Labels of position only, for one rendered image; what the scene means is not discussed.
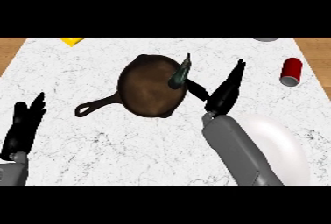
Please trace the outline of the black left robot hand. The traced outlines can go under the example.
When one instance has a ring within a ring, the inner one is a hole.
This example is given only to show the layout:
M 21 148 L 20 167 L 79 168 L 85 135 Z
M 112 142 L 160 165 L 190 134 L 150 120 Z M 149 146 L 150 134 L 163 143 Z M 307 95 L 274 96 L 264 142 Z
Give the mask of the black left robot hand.
M 44 93 L 35 97 L 30 106 L 23 101 L 14 104 L 13 123 L 4 136 L 0 158 L 4 161 L 14 160 L 17 152 L 29 153 L 35 140 L 36 127 L 47 112 Z

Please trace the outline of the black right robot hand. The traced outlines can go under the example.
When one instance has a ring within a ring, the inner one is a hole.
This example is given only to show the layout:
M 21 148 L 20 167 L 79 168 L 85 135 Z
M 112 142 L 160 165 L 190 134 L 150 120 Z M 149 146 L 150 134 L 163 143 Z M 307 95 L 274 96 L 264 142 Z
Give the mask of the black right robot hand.
M 211 94 L 208 94 L 205 88 L 196 82 L 188 79 L 184 80 L 188 92 L 206 102 L 203 106 L 205 111 L 212 112 L 215 116 L 225 115 L 236 102 L 243 77 L 243 68 L 245 62 L 239 59 L 225 80 Z

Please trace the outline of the dark green eggplant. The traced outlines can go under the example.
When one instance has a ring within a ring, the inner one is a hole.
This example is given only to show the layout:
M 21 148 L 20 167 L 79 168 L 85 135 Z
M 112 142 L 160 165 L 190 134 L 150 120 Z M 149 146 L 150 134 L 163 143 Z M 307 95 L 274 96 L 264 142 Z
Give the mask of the dark green eggplant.
M 175 70 L 172 76 L 168 79 L 168 86 L 171 89 L 178 89 L 182 85 L 182 82 L 187 78 L 187 73 L 190 71 L 190 55 L 185 55 L 185 59 L 182 60 L 178 69 Z

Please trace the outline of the dark brown cast-iron pan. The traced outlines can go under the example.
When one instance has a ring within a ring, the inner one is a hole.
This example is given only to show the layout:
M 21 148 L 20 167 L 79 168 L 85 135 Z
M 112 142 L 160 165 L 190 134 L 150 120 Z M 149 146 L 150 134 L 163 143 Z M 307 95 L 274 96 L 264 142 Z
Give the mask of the dark brown cast-iron pan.
M 113 95 L 79 104 L 75 116 L 82 117 L 107 104 L 117 103 L 135 116 L 169 117 L 187 91 L 185 85 L 178 89 L 168 86 L 178 68 L 180 64 L 166 56 L 138 55 L 119 73 Z

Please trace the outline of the red can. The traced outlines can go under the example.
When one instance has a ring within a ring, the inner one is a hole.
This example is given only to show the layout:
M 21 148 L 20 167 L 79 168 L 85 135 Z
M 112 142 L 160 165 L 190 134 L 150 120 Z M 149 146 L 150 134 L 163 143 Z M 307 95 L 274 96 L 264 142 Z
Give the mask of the red can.
M 302 62 L 298 58 L 287 58 L 283 61 L 279 81 L 284 86 L 293 87 L 299 83 L 301 69 Z

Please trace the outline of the yellow object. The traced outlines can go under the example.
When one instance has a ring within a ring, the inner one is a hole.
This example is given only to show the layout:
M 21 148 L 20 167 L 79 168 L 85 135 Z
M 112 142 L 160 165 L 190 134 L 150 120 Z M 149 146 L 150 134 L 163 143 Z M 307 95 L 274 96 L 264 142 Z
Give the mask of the yellow object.
M 72 47 L 82 40 L 82 38 L 60 38 L 60 40 L 69 47 Z

